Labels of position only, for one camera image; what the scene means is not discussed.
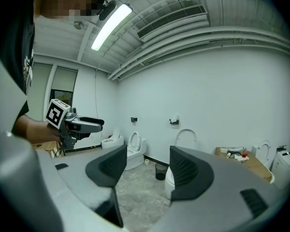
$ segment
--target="person's arm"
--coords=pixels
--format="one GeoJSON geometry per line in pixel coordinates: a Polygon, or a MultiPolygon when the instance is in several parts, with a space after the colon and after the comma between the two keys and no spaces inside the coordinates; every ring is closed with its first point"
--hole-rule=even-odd
{"type": "Polygon", "coordinates": [[[61,142],[59,131],[47,122],[37,122],[22,115],[14,124],[12,132],[32,144],[50,141],[61,142]]]}

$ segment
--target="floor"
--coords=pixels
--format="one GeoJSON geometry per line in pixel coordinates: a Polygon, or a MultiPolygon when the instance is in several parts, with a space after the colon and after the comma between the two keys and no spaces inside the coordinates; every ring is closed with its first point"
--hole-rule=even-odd
{"type": "Polygon", "coordinates": [[[155,178],[154,162],[124,171],[116,192],[124,227],[129,232],[148,231],[170,205],[164,181],[155,178]]]}

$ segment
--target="vent grille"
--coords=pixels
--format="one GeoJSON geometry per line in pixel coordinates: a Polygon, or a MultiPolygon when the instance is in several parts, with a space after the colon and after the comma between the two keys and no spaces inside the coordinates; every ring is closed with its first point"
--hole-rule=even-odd
{"type": "Polygon", "coordinates": [[[193,7],[189,7],[186,9],[178,10],[175,13],[168,14],[168,15],[152,22],[151,24],[149,24],[146,27],[144,27],[143,29],[141,29],[137,34],[140,38],[142,38],[145,35],[147,35],[148,33],[152,32],[153,30],[160,28],[161,26],[168,24],[172,21],[176,21],[178,19],[185,18],[185,17],[192,16],[192,15],[201,15],[201,14],[206,14],[206,10],[204,9],[204,7],[202,5],[193,6],[193,7]]]}

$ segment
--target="baseboard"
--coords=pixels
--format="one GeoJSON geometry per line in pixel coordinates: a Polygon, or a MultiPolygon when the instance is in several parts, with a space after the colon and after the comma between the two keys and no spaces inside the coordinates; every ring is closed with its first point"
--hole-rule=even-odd
{"type": "Polygon", "coordinates": [[[148,159],[148,160],[150,160],[150,161],[153,161],[153,162],[155,162],[155,163],[159,163],[159,164],[161,164],[161,165],[163,165],[163,166],[166,166],[166,167],[170,166],[169,164],[167,164],[167,163],[165,163],[165,162],[163,162],[163,161],[153,159],[153,158],[148,157],[148,156],[146,156],[146,155],[144,155],[144,158],[146,158],[146,159],[148,159]]]}
{"type": "Polygon", "coordinates": [[[83,151],[83,150],[88,150],[88,149],[95,149],[95,148],[101,148],[101,145],[89,146],[89,147],[78,148],[78,149],[66,149],[64,152],[65,153],[71,153],[71,152],[78,152],[78,151],[83,151]]]}

